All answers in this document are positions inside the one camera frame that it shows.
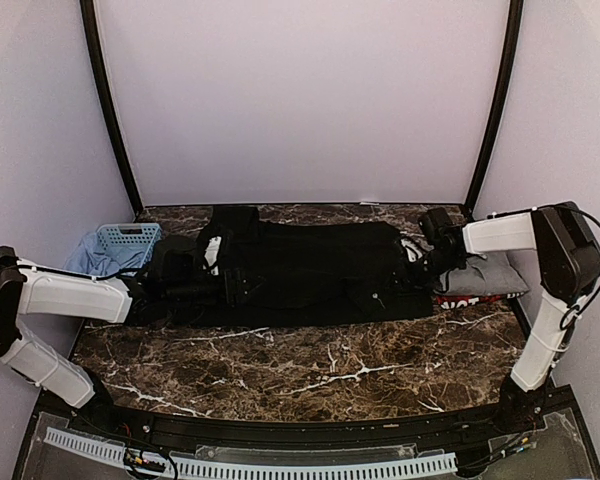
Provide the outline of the black long sleeve shirt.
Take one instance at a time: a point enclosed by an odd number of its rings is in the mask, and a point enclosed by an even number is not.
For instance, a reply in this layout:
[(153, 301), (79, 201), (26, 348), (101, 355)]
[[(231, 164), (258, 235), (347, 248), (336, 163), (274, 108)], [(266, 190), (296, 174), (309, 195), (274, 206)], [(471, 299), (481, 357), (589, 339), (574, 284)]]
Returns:
[(289, 225), (254, 207), (217, 206), (196, 238), (198, 255), (258, 277), (246, 305), (207, 305), (174, 314), (205, 326), (330, 326), (414, 320), (432, 314), (430, 296), (392, 275), (407, 252), (384, 222)]

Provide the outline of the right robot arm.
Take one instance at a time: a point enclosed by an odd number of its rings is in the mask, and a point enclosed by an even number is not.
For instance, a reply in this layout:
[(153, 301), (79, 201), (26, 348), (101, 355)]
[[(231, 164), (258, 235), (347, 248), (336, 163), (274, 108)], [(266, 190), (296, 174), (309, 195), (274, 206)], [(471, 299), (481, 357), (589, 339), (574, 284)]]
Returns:
[(572, 201), (495, 213), (463, 226), (435, 208), (419, 219), (431, 250), (409, 255), (406, 272), (417, 287), (463, 268), (470, 256), (533, 250), (542, 298), (521, 356), (503, 383), (508, 396), (490, 413), (501, 434), (514, 432), (529, 416), (529, 405), (514, 394), (531, 394), (545, 384), (568, 348), (575, 324), (600, 292), (600, 245), (591, 228), (598, 220)]

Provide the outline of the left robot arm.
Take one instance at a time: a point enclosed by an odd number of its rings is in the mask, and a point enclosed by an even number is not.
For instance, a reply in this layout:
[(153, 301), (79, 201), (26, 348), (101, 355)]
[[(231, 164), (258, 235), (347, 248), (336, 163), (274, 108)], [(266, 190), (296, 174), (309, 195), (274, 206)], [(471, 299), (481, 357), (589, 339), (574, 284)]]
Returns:
[(26, 326), (22, 315), (51, 314), (147, 326), (187, 309), (244, 304), (256, 284), (239, 268), (224, 269), (194, 248), (160, 243), (138, 268), (94, 276), (52, 269), (0, 247), (0, 363), (82, 409), (100, 436), (121, 427), (120, 412), (94, 375), (72, 363)]

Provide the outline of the red black folded shirt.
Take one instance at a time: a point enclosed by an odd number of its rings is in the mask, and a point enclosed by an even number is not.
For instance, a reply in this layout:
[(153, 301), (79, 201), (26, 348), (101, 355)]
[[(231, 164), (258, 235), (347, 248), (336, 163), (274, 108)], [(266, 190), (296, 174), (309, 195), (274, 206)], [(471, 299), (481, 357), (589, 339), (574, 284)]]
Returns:
[(523, 292), (494, 294), (494, 295), (438, 295), (433, 299), (437, 305), (444, 310), (467, 308), (479, 304), (494, 303), (502, 300), (510, 300), (524, 296)]

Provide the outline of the grey folded shirt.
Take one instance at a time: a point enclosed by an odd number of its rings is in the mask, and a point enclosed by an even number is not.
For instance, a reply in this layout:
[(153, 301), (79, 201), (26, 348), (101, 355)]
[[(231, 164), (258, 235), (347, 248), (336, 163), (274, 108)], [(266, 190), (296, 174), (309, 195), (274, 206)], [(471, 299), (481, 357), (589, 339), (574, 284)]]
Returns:
[(464, 268), (441, 274), (434, 283), (435, 293), (451, 296), (525, 294), (528, 291), (527, 283), (504, 252), (470, 256)]

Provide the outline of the light blue plastic basket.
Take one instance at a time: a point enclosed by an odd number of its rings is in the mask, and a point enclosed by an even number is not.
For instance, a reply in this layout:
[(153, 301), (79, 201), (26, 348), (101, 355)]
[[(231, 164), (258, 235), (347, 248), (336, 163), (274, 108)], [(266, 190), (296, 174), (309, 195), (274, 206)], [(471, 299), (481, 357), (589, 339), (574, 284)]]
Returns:
[(107, 224), (96, 230), (99, 247), (123, 268), (140, 268), (162, 238), (157, 223)]

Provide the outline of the light blue shirt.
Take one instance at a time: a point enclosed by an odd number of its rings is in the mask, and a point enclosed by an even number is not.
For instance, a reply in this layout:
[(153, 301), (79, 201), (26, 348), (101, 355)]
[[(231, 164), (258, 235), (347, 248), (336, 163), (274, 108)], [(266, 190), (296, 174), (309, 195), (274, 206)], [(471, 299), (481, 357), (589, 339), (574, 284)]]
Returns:
[(99, 242), (95, 232), (86, 234), (66, 260), (63, 269), (93, 276), (112, 275), (120, 270), (139, 268), (144, 257), (142, 248), (123, 247), (110, 254)]

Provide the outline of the black front rail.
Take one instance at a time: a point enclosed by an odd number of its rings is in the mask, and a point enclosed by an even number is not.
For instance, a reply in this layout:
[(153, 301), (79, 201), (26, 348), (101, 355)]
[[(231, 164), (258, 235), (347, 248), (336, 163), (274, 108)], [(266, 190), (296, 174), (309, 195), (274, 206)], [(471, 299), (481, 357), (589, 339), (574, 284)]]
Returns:
[(427, 449), (481, 449), (504, 433), (493, 421), (495, 404), (449, 413), (390, 420), (267, 423), (203, 419), (111, 405), (112, 433), (138, 445), (192, 452), (202, 446), (233, 448), (355, 449), (415, 445)]

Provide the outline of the right acrylic base plate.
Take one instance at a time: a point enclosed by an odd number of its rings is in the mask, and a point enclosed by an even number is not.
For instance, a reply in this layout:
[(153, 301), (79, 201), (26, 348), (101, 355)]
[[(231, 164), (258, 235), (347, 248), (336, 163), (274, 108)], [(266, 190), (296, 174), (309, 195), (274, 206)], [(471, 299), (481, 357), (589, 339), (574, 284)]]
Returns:
[(584, 439), (571, 408), (543, 416), (544, 428), (530, 438), (530, 447), (486, 468), (481, 479), (593, 479)]

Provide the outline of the acrylic base plate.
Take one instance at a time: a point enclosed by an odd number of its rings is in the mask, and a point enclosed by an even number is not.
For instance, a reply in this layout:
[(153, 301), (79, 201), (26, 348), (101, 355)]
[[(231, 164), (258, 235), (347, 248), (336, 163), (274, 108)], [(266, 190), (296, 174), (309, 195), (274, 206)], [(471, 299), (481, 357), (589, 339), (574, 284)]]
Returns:
[(543, 416), (544, 428), (530, 438), (530, 447), (486, 468), (481, 479), (593, 479), (584, 439), (571, 408)]
[(124, 444), (68, 428), (65, 417), (33, 413), (13, 479), (132, 479)]

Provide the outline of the left acrylic base plate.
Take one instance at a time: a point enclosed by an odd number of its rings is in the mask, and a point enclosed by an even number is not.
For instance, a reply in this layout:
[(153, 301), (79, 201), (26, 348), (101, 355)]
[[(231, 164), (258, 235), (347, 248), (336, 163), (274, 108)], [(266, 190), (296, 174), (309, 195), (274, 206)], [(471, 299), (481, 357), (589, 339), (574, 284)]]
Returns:
[(33, 413), (13, 479), (132, 479), (124, 444), (68, 428), (65, 417)]

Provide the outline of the right black frame post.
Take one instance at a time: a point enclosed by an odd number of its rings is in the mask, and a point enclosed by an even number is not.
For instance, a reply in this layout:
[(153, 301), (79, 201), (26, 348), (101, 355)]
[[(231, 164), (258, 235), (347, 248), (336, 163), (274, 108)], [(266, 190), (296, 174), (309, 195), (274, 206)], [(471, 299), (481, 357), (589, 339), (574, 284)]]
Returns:
[(464, 201), (464, 209), (468, 215), (472, 215), (476, 209), (495, 149), (514, 68), (523, 10), (523, 0), (509, 1), (502, 52), (489, 115), (487, 117), (473, 175)]

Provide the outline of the black frame post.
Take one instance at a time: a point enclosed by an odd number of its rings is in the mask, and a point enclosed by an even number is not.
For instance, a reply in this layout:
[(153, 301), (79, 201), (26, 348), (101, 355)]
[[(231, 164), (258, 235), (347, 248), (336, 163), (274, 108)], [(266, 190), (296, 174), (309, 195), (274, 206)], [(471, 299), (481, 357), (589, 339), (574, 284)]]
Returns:
[(464, 209), (468, 215), (472, 215), (476, 209), (495, 149), (514, 68), (523, 10), (523, 0), (509, 1), (502, 52), (489, 115), (487, 117), (473, 175), (464, 201)]
[(96, 18), (96, 3), (92, 0), (80, 0), (79, 6), (100, 109), (125, 193), (134, 215), (137, 216), (144, 210), (144, 205), (132, 172), (131, 163), (124, 145), (122, 131), (114, 106), (99, 34), (98, 21)]

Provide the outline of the left black frame post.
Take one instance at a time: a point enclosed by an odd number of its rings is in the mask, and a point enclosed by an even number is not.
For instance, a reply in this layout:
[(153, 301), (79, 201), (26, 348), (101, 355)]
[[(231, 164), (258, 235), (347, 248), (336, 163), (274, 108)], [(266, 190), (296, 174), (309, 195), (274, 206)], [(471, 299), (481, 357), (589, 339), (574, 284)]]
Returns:
[(134, 215), (137, 216), (144, 210), (144, 205), (132, 172), (131, 163), (124, 145), (122, 131), (114, 106), (99, 34), (98, 21), (96, 18), (96, 3), (92, 0), (80, 0), (79, 6), (100, 109), (125, 193)]

